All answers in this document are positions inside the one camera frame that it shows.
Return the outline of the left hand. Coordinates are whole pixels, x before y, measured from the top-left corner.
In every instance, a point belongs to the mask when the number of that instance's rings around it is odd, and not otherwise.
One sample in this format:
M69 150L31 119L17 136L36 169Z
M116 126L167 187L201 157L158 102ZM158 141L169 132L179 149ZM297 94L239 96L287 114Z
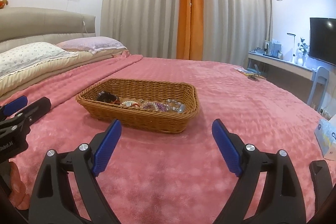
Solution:
M19 210L27 210L30 204L30 196L26 193L25 184L21 180L19 169L15 162L10 161L11 204Z

